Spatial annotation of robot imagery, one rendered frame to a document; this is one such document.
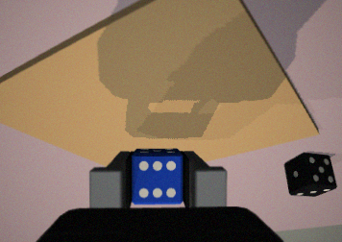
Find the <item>black die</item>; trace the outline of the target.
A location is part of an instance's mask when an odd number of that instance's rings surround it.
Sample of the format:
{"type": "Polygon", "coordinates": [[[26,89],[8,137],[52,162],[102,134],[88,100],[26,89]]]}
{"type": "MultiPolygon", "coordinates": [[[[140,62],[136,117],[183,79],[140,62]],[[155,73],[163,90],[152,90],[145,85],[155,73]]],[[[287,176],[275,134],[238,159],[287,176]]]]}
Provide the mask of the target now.
{"type": "Polygon", "coordinates": [[[302,153],[284,169],[290,195],[316,197],[337,187],[330,156],[302,153]]]}

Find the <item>tan flat mat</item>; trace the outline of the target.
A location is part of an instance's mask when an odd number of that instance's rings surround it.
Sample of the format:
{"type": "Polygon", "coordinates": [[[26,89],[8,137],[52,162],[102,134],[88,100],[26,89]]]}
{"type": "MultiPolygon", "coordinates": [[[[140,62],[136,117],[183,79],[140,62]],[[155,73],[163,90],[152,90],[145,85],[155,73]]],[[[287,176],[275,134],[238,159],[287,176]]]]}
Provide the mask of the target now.
{"type": "Polygon", "coordinates": [[[319,130],[243,0],[139,0],[0,77],[0,123],[108,166],[319,130]]]}

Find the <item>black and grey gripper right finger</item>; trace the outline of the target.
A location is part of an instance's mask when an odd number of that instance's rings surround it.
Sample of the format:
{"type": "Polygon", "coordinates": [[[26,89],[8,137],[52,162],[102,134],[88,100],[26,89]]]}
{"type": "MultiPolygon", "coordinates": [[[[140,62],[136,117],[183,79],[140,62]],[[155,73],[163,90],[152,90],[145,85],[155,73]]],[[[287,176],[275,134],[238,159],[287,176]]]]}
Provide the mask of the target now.
{"type": "Polygon", "coordinates": [[[194,151],[183,154],[185,207],[227,206],[227,170],[209,166],[194,151]]]}

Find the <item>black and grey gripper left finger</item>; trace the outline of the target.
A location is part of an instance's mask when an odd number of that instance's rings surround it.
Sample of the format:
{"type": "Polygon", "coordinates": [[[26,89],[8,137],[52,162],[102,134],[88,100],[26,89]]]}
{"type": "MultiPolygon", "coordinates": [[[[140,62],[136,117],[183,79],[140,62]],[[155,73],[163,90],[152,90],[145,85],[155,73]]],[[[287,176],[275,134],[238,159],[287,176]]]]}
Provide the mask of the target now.
{"type": "Polygon", "coordinates": [[[131,207],[133,152],[120,151],[107,167],[89,171],[89,208],[131,207]]]}

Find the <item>blue die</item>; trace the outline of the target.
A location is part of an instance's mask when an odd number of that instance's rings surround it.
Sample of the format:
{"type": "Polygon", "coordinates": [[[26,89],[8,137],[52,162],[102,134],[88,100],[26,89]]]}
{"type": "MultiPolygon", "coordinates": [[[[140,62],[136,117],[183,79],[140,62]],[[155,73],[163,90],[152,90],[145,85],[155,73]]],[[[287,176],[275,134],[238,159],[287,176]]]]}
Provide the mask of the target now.
{"type": "Polygon", "coordinates": [[[178,149],[136,149],[132,154],[132,203],[180,205],[183,154],[178,149]]]}

